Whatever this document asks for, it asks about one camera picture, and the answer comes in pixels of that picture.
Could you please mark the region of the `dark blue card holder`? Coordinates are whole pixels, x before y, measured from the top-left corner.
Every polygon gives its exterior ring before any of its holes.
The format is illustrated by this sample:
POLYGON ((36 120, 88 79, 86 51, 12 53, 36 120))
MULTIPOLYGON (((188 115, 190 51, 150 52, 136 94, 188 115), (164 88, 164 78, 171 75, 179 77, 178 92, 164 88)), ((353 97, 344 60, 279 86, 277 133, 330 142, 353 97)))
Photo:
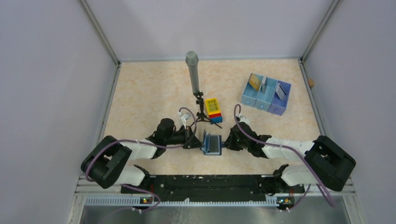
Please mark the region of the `dark blue card holder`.
POLYGON ((217 134, 210 134, 204 130, 204 139, 200 150, 204 155, 222 155, 222 137, 217 134))

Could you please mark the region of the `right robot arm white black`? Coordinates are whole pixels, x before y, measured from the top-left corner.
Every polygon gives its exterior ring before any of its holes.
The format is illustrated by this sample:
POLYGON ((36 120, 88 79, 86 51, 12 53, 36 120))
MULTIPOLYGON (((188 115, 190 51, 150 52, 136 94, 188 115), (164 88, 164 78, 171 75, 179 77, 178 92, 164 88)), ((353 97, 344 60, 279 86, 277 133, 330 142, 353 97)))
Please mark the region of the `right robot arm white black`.
POLYGON ((233 151, 246 149, 258 158, 301 161, 301 165, 281 168, 280 176, 274 179, 279 192, 300 184, 316 184, 340 192, 356 166, 355 159, 328 136, 306 141, 279 139, 257 135, 245 122, 231 128, 224 147, 233 151))

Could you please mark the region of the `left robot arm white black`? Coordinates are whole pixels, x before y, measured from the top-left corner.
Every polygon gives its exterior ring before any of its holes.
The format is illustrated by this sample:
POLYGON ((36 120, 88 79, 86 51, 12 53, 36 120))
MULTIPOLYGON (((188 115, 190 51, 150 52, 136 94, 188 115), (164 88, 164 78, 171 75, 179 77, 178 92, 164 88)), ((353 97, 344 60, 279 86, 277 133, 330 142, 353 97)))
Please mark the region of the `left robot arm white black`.
POLYGON ((172 119, 160 121, 153 134, 142 140, 117 140, 106 136, 83 160, 80 169, 87 181, 107 189, 115 184, 129 184, 139 193, 149 189, 148 171, 127 163, 138 159, 155 159, 167 149, 202 147, 190 126, 175 128, 172 119))

